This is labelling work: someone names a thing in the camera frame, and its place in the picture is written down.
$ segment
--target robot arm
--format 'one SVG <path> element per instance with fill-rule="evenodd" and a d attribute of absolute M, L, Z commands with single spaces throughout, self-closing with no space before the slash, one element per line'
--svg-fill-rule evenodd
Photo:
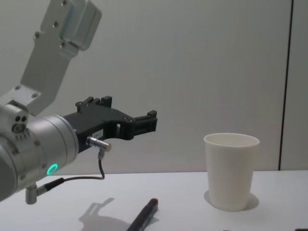
<path fill-rule="evenodd" d="M 101 15 L 89 0 L 51 0 L 20 84 L 0 97 L 0 201 L 27 188 L 26 202 L 34 204 L 45 192 L 36 182 L 78 153 L 91 146 L 109 151 L 102 140 L 155 131 L 156 111 L 133 118 L 111 108 L 111 97 L 89 97 L 76 103 L 76 113 L 28 123 L 28 114 L 53 102 L 70 60 L 89 47 Z"/>
<path fill-rule="evenodd" d="M 69 62 L 93 39 L 102 13 L 88 0 L 52 0 L 34 33 L 34 49 L 18 86 L 0 98 L 37 116 L 55 99 Z"/>

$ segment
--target cable connector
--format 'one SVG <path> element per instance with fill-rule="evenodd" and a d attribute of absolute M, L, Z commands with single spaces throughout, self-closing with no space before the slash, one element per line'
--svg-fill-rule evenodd
<path fill-rule="evenodd" d="M 100 148 L 100 151 L 98 152 L 98 159 L 103 160 L 105 156 L 105 150 Z"/>
<path fill-rule="evenodd" d="M 65 180 L 64 178 L 59 178 L 59 179 L 56 179 L 50 183 L 47 183 L 47 184 L 44 184 L 44 187 L 46 189 L 46 191 L 48 192 L 49 190 L 53 189 L 54 187 L 57 187 L 58 185 L 64 183 Z"/>
<path fill-rule="evenodd" d="M 86 145 L 91 147 L 96 147 L 99 149 L 103 149 L 106 152 L 109 152 L 111 150 L 111 144 L 101 141 L 99 139 L 93 138 L 91 136 L 87 137 Z"/>

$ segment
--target table surface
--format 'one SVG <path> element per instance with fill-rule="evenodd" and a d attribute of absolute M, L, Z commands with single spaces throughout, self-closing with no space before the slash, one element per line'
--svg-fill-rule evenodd
<path fill-rule="evenodd" d="M 47 177 L 38 186 L 59 176 Z M 245 211 L 224 212 L 207 200 L 207 173 L 106 175 L 74 180 L 25 204 L 25 191 L 0 203 L 2 231 L 125 231 L 155 197 L 146 231 L 294 231 L 308 228 L 308 171 L 255 172 Z"/>

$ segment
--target black pen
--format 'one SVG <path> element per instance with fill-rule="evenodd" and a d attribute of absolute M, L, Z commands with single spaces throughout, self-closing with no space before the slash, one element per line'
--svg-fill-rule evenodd
<path fill-rule="evenodd" d="M 141 210 L 139 215 L 130 225 L 127 231 L 144 231 L 153 218 L 154 214 L 158 210 L 158 200 L 153 198 L 149 203 Z"/>

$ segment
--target white paper cup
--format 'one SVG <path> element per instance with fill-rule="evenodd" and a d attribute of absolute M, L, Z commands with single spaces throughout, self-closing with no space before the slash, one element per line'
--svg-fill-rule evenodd
<path fill-rule="evenodd" d="M 243 210 L 249 200 L 260 141 L 235 133 L 210 134 L 204 141 L 211 204 L 225 211 Z"/>

